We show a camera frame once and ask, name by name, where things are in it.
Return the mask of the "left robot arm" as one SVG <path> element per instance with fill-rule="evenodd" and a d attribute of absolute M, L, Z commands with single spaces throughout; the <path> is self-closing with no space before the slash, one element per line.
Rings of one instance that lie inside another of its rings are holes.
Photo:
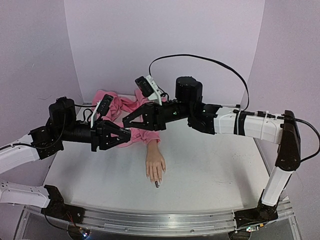
<path fill-rule="evenodd" d="M 106 94 L 92 112 L 91 121 L 77 120 L 73 99 L 60 97 L 49 106 L 44 126 L 31 130 L 22 138 L 0 148 L 0 172 L 3 174 L 26 163 L 44 160 L 64 150 L 64 142 L 85 143 L 92 152 L 106 151 L 131 139 L 128 129 L 103 120 L 113 97 Z M 64 221 L 81 223 L 85 210 L 65 203 L 53 185 L 30 186 L 0 181 L 0 202 L 39 207 L 41 214 Z"/>

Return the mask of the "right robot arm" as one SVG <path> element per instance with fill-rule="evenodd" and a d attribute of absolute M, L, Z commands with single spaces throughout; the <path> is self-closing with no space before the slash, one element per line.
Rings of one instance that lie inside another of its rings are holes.
<path fill-rule="evenodd" d="M 244 227 L 278 218 L 280 196 L 302 162 L 301 138 L 292 111 L 278 115 L 203 103 L 203 85 L 191 76 L 176 79 L 175 99 L 167 102 L 161 100 L 159 88 L 150 75 L 137 78 L 135 83 L 149 102 L 122 120 L 125 128 L 164 131 L 167 123 L 187 119 L 188 126 L 201 133 L 232 134 L 278 145 L 275 166 L 257 207 L 236 211 L 234 219 Z"/>

